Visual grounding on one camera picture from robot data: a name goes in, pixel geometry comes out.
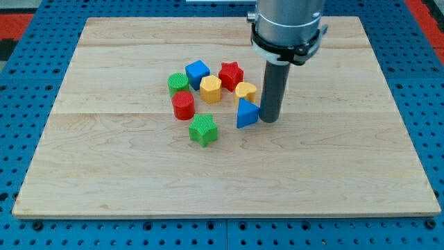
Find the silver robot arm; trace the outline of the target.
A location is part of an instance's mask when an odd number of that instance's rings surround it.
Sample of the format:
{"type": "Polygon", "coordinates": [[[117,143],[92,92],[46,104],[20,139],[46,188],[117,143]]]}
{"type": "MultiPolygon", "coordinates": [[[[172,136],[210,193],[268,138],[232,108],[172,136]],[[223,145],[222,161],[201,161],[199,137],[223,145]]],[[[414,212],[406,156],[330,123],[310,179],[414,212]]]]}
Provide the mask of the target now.
{"type": "Polygon", "coordinates": [[[304,65],[318,51],[325,0],[257,0],[247,14],[257,54],[274,65],[304,65]]]}

